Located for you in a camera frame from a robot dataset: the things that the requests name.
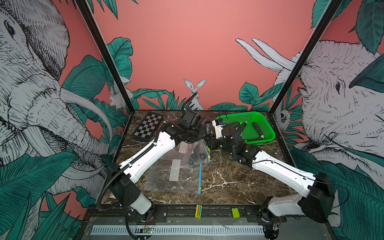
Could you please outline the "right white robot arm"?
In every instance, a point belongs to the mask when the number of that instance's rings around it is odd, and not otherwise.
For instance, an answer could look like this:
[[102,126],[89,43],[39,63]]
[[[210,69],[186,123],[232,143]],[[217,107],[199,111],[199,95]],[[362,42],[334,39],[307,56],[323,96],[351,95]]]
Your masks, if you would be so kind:
[[335,200],[331,178],[313,174],[284,163],[261,148],[247,144],[238,123],[205,124],[205,140],[215,149],[231,155],[232,160],[251,169],[261,171],[296,191],[296,195],[272,197],[267,201],[267,212],[273,216],[303,215],[318,223],[326,223]]

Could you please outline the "clear zip bag blue zipper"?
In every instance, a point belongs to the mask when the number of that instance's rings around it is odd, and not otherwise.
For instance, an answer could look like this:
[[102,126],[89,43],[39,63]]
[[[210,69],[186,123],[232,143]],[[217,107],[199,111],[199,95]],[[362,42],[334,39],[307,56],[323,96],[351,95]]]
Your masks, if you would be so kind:
[[192,144],[181,142],[178,145],[178,152],[181,154],[182,167],[206,164],[211,161],[210,149],[205,140]]

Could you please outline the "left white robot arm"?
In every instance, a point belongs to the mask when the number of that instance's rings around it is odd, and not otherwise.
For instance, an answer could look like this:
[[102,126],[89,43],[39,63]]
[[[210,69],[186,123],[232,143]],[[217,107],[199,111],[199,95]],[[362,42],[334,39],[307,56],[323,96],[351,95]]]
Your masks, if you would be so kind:
[[110,190],[120,206],[132,208],[138,214],[148,215],[153,203],[136,186],[142,175],[163,155],[182,142],[192,144],[202,140],[205,127],[202,117],[187,110],[176,121],[162,124],[155,138],[134,156],[107,168],[105,189]]

